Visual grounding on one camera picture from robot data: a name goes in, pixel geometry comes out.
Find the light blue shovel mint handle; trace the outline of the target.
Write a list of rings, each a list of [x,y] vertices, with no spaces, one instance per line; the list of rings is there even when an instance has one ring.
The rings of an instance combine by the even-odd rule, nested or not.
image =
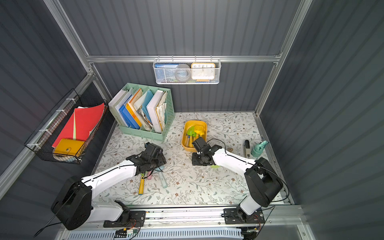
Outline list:
[[[168,187],[168,184],[167,184],[166,179],[164,177],[163,169],[164,169],[164,166],[159,167],[159,177],[160,177],[160,181],[161,181],[162,187],[164,189],[166,189]]]

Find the blue shovel wooden handle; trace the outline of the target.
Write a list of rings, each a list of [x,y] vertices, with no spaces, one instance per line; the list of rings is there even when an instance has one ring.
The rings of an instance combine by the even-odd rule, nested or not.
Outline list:
[[[190,136],[187,135],[187,136],[186,136],[186,141],[185,141],[185,146],[186,146],[186,147],[189,147],[189,142],[190,142]]]

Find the lime shovel yellow handle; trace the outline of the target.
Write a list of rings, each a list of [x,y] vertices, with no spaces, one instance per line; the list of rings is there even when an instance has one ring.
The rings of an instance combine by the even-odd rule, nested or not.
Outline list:
[[[196,137],[196,134],[194,132],[194,126],[190,127],[187,131],[187,135],[190,136],[190,142],[189,142],[189,148],[192,148],[193,147],[193,144],[192,142],[194,141],[195,137]]]

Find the green shovel yellow handle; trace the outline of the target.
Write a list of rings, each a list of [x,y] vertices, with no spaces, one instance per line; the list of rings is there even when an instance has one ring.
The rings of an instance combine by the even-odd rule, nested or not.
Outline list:
[[[142,173],[141,174],[141,178],[140,178],[140,185],[139,185],[138,195],[143,195],[144,194],[144,185],[145,185],[145,173]]]

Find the yellow plastic storage box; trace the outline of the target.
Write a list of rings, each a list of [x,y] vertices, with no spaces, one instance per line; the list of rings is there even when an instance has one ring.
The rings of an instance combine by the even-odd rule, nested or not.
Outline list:
[[[188,152],[196,153],[192,142],[195,141],[198,137],[202,137],[205,141],[207,140],[208,125],[203,121],[198,120],[189,120],[185,123],[182,146]]]

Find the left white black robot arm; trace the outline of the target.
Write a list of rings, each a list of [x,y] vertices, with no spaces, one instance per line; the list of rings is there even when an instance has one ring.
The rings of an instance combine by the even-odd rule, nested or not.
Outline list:
[[[131,155],[114,167],[82,178],[66,180],[54,200],[51,211],[67,230],[75,230],[85,223],[103,221],[105,227],[125,227],[133,224],[130,209],[121,201],[96,203],[96,197],[110,187],[141,176],[166,164],[163,149],[146,143],[145,150]]]

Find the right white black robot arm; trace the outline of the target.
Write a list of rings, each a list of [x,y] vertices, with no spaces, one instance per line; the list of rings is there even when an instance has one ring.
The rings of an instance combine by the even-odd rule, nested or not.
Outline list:
[[[235,155],[219,145],[209,145],[202,137],[192,145],[196,150],[192,155],[194,166],[220,166],[244,176],[249,193],[237,206],[242,221],[260,208],[268,207],[284,187],[285,182],[264,158],[253,160]]]

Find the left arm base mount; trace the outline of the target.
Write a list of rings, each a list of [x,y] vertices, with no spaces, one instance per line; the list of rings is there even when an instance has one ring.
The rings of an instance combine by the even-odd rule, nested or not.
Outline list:
[[[116,221],[104,221],[104,228],[142,227],[146,218],[146,211],[125,211]]]

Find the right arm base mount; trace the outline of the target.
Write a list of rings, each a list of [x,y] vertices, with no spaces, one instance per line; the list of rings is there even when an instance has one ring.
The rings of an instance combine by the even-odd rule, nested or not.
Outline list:
[[[221,214],[227,225],[236,224],[263,224],[265,223],[264,213],[261,210],[253,212],[251,215],[247,215],[240,208],[226,208],[224,213]]]

